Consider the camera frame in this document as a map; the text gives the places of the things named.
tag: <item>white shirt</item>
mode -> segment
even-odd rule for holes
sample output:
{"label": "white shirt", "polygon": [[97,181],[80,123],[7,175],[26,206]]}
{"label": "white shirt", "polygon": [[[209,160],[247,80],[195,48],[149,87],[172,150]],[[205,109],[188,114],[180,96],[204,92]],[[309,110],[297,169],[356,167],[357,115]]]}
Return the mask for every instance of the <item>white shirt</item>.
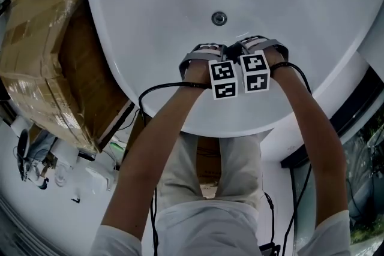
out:
{"label": "white shirt", "polygon": [[[261,256],[257,245],[258,212],[233,201],[193,201],[172,206],[158,214],[159,256]],[[350,255],[349,211],[323,221],[299,256]],[[91,256],[140,256],[138,238],[102,225]]]}

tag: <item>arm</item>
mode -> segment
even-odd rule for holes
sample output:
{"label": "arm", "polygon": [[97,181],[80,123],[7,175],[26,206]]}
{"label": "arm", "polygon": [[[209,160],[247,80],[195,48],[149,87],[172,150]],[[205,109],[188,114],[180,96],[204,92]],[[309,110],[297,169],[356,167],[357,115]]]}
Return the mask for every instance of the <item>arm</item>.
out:
{"label": "arm", "polygon": [[[275,50],[266,55],[270,65],[281,61]],[[292,68],[278,68],[273,78],[286,94],[299,124],[316,183],[316,226],[348,208],[346,159],[337,133],[323,110]]]}
{"label": "arm", "polygon": [[[209,82],[205,61],[190,64],[187,82]],[[144,128],[121,165],[118,184],[101,224],[142,239],[151,199],[192,106],[203,89],[179,88]]]}

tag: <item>sleeve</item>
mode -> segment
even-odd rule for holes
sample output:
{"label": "sleeve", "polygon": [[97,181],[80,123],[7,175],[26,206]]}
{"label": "sleeve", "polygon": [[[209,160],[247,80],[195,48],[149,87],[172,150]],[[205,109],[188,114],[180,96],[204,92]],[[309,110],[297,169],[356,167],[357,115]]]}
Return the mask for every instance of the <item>sleeve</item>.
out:
{"label": "sleeve", "polygon": [[344,210],[320,223],[299,256],[350,255],[349,211]]}
{"label": "sleeve", "polygon": [[141,256],[140,240],[115,227],[101,225],[89,256]]}

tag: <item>leg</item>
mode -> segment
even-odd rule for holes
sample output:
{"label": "leg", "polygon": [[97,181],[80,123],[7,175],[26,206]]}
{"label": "leg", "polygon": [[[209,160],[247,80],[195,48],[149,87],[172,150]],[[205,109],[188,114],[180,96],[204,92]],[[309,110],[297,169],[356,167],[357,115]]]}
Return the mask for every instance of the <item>leg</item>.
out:
{"label": "leg", "polygon": [[197,136],[180,133],[157,185],[158,211],[204,200],[196,174]]}
{"label": "leg", "polygon": [[238,201],[259,209],[261,188],[258,135],[220,139],[221,179],[216,199]]}

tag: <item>person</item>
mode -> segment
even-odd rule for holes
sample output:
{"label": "person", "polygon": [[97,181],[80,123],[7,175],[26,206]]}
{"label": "person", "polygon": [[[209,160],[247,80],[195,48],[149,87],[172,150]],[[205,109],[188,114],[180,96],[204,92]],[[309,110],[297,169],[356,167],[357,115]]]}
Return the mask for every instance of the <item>person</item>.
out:
{"label": "person", "polygon": [[[269,66],[284,61],[273,47],[264,52]],[[350,255],[346,159],[338,135],[293,69],[277,68],[272,78],[295,113],[316,183],[316,229],[298,254]],[[191,61],[185,81],[209,83],[207,62]],[[181,133],[203,91],[178,88],[138,136],[121,165],[90,255],[141,255],[156,187],[159,255],[261,255],[260,138],[220,140],[221,179],[215,198],[204,199],[196,175],[197,136]]]}

